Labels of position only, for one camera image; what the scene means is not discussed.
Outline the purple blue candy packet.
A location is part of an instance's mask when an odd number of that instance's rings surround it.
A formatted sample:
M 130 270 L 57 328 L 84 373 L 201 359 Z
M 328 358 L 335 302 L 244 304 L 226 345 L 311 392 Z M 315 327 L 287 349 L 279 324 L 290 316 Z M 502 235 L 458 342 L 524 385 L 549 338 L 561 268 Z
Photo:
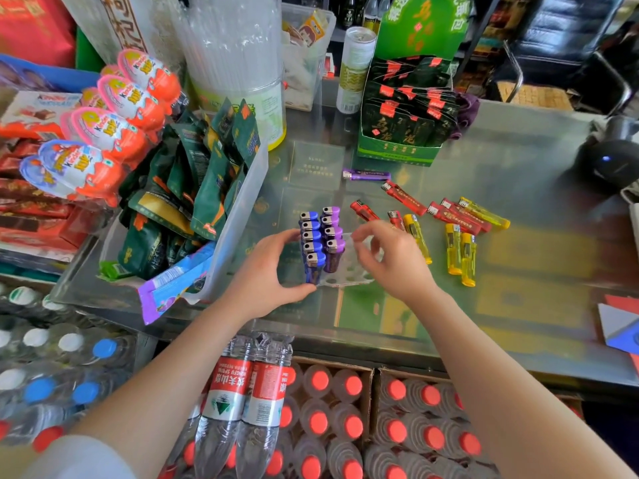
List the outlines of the purple blue candy packet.
M 160 319 L 185 294 L 203 289 L 216 246 L 216 242 L 205 244 L 137 289 L 144 325 Z

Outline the purple cloth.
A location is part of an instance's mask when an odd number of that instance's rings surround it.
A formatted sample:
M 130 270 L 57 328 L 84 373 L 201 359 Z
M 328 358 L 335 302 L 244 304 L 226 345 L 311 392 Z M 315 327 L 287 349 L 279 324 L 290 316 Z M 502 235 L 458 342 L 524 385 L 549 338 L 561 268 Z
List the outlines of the purple cloth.
M 458 105 L 457 123 L 451 131 L 449 140 L 459 140 L 475 121 L 481 106 L 481 100 L 473 94 L 455 92 Z

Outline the person's left forearm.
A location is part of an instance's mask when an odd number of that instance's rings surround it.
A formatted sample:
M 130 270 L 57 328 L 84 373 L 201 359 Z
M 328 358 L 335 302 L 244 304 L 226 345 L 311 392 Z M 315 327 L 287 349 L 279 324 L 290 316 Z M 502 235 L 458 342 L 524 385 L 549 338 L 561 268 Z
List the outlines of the person's left forearm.
M 72 434 L 110 446 L 136 476 L 155 476 L 223 348 L 255 315 L 239 297 L 221 297 Z

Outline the red blue paper card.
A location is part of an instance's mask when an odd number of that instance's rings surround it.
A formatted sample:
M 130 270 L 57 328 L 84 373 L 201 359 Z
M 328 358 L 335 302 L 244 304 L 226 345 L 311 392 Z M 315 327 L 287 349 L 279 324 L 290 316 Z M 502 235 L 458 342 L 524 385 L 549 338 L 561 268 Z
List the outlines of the red blue paper card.
M 639 297 L 605 294 L 597 309 L 604 343 L 626 353 L 639 378 Z

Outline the person's right forearm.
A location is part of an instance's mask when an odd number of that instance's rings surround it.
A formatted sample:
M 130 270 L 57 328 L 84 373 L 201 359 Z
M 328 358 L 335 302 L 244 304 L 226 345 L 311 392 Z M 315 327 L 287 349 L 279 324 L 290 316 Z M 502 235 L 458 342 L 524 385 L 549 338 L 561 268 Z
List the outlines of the person's right forearm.
M 504 479 L 639 479 L 436 286 L 406 298 Z

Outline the stack of red chocolate bars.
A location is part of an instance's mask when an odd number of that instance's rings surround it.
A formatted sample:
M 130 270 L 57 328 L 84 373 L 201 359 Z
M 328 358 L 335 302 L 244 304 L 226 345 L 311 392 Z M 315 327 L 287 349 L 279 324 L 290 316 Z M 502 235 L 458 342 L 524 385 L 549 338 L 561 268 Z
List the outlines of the stack of red chocolate bars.
M 60 274 L 112 211 L 50 195 L 22 177 L 20 164 L 31 163 L 39 146 L 30 139 L 0 139 L 0 259 Z

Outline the red label water bottle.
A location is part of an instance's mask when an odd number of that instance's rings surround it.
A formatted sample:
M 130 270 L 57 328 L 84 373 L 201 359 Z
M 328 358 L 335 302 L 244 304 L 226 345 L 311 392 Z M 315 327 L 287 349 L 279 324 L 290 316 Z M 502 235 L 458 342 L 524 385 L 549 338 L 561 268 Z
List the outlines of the red label water bottle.
M 276 450 L 294 337 L 262 333 L 236 437 L 237 479 L 261 479 Z
M 222 351 L 211 375 L 195 441 L 196 479 L 215 479 L 236 443 L 251 378 L 255 339 L 236 335 Z

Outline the person's right hand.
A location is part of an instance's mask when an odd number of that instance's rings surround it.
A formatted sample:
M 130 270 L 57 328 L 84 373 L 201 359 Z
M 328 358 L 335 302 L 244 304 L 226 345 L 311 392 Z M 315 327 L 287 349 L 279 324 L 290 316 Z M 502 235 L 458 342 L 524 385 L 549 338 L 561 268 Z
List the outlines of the person's right hand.
M 435 309 L 443 295 L 436 285 L 415 240 L 392 224 L 374 220 L 360 225 L 351 238 L 367 246 L 380 242 L 378 260 L 381 263 L 381 282 L 390 295 L 407 304 L 412 310 Z

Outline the small green candy packet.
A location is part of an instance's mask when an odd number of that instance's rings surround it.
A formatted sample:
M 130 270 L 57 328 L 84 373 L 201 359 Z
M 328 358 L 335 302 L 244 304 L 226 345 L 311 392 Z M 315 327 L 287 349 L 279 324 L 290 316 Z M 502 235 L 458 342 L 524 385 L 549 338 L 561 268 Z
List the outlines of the small green candy packet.
M 116 282 L 132 277 L 133 274 L 128 272 L 116 260 L 101 260 L 99 262 L 98 278 L 107 282 Z

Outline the yellow lighter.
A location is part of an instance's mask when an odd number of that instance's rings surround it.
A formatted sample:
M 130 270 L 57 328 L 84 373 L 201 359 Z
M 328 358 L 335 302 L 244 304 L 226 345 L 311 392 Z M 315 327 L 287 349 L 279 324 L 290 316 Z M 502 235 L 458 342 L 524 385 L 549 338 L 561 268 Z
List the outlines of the yellow lighter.
M 474 215 L 475 217 L 485 222 L 488 222 L 491 225 L 496 226 L 500 229 L 506 230 L 511 225 L 510 220 L 492 213 L 488 209 L 478 205 L 477 203 L 469 200 L 468 198 L 460 197 L 458 201 L 458 205 L 461 208 L 464 208 L 471 215 Z
M 461 233 L 461 283 L 467 287 L 476 286 L 476 254 L 475 236 Z
M 413 237 L 413 239 L 415 240 L 415 242 L 417 243 L 417 246 L 420 249 L 420 252 L 422 254 L 422 256 L 424 257 L 424 260 L 426 261 L 427 265 L 430 265 L 433 260 L 431 258 L 431 255 L 429 253 L 429 250 L 427 248 L 427 244 L 426 241 L 424 239 L 424 235 L 421 229 L 421 226 L 418 222 L 417 219 L 417 215 L 412 215 L 412 214 L 406 214 L 403 216 L 403 223 L 404 226 L 406 227 L 406 230 L 408 233 L 411 234 L 411 236 Z
M 461 269 L 461 230 L 457 224 L 445 224 L 447 271 L 449 274 L 462 274 Z

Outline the clear plastic lighter tray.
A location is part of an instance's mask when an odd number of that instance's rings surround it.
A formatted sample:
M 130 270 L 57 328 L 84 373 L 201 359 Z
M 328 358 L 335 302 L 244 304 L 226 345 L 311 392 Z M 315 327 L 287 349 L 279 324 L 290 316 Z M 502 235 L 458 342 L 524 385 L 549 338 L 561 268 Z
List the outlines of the clear plastic lighter tray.
M 371 283 L 374 278 L 357 260 L 351 233 L 327 241 L 310 240 L 303 233 L 301 256 L 306 283 L 332 288 Z

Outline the purple lighter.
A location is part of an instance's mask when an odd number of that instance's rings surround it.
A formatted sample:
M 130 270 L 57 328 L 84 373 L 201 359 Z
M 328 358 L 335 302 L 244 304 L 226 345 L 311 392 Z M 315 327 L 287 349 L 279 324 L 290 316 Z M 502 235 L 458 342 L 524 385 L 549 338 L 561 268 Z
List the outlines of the purple lighter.
M 344 168 L 342 170 L 342 178 L 350 181 L 382 181 L 391 180 L 392 176 L 389 172 L 380 172 L 373 170 L 356 170 L 352 168 Z

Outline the row of dark glass bottles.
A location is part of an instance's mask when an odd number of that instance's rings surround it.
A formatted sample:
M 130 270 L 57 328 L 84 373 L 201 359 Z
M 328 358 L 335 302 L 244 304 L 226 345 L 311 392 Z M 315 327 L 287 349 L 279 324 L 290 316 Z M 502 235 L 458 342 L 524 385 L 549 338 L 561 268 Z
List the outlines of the row of dark glass bottles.
M 336 19 L 336 27 L 343 31 L 361 26 L 379 33 L 383 15 L 394 0 L 325 0 Z

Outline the group of blue purple lighters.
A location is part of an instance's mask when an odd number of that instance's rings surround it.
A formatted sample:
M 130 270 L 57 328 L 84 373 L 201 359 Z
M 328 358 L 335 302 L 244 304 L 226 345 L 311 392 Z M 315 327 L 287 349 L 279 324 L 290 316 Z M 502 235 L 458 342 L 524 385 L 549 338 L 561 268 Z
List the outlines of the group of blue purple lighters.
M 337 273 L 346 250 L 340 207 L 326 206 L 320 212 L 302 211 L 299 230 L 306 282 L 319 285 L 325 275 Z

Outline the clear plastic storage container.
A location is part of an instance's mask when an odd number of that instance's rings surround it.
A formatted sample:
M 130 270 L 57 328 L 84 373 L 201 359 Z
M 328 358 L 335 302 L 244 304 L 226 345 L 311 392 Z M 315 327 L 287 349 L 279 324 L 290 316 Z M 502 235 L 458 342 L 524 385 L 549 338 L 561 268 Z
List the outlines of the clear plastic storage container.
M 282 58 L 287 108 L 311 111 L 337 19 L 331 11 L 287 4 L 282 9 Z

